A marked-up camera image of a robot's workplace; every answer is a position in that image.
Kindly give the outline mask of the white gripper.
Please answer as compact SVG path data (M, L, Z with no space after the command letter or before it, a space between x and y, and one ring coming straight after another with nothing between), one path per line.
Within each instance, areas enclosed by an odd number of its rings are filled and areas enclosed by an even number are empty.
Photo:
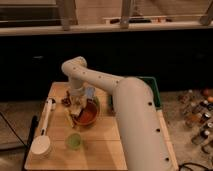
M79 116L81 111L87 105L87 97L85 94L84 88L79 89L69 89L69 99L71 101L71 106L69 107L69 111L74 116Z

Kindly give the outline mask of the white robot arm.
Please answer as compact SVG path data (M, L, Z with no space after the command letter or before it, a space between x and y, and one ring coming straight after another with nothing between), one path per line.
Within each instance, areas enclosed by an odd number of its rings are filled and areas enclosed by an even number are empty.
M82 95L87 82L113 97L128 171L177 171L147 83L88 69L81 56L65 61L61 70L68 77L71 96Z

